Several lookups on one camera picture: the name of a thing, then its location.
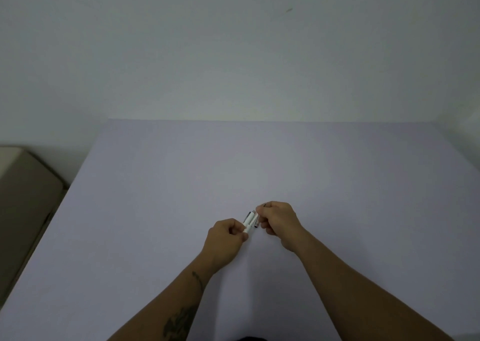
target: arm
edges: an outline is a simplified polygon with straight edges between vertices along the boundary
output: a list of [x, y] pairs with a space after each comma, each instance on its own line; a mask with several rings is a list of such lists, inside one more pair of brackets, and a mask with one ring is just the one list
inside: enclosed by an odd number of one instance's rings
[[290, 204], [269, 202], [256, 211], [261, 227], [300, 258], [343, 341], [452, 340], [315, 239]]
[[235, 258], [248, 239], [243, 229], [233, 218], [215, 223], [200, 254], [109, 341], [186, 340], [208, 281]]

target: tattoo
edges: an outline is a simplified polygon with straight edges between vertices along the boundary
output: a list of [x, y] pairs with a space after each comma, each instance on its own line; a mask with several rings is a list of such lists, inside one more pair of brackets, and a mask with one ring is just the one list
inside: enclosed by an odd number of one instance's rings
[[198, 282], [200, 283], [200, 290], [201, 290], [201, 292], [203, 293], [203, 292], [204, 292], [204, 285], [203, 285], [203, 283], [202, 283], [202, 280], [200, 279], [200, 277], [198, 276], [198, 274], [195, 273], [195, 271], [192, 271], [191, 274], [192, 274], [193, 277], [194, 277], [195, 279], [197, 279]]
[[185, 341], [197, 309], [198, 304], [195, 304], [189, 308], [182, 308], [180, 312], [171, 316], [163, 327], [163, 337], [169, 337], [169, 341]]

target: wrist tattoo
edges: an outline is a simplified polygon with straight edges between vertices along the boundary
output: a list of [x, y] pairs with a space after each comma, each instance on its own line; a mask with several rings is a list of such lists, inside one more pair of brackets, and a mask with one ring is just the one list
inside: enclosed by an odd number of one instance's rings
[[202, 283], [202, 280], [200, 279], [200, 276], [197, 273], [195, 273], [195, 271], [192, 271], [191, 274], [195, 279], [198, 280], [198, 283], [200, 284], [200, 290], [203, 293], [204, 292], [204, 285]]
[[180, 309], [180, 312], [170, 317], [163, 327], [163, 337], [168, 337], [169, 341], [185, 341], [195, 314], [197, 313], [198, 304], [188, 308]]

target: table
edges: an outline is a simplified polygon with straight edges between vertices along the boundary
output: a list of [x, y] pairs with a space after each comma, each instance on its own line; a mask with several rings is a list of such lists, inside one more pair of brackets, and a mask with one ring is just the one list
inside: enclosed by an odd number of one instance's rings
[[[480, 331], [480, 173], [430, 124], [110, 120], [0, 312], [3, 341], [105, 340], [268, 200], [449, 334]], [[189, 339], [339, 337], [300, 261], [255, 230]]]

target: person's right hand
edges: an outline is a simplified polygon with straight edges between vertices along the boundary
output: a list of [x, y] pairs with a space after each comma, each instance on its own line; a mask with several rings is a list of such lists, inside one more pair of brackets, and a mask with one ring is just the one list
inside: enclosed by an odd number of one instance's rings
[[288, 203], [267, 202], [255, 211], [260, 215], [261, 228], [269, 235], [278, 236], [287, 250], [295, 252], [296, 244], [308, 233]]

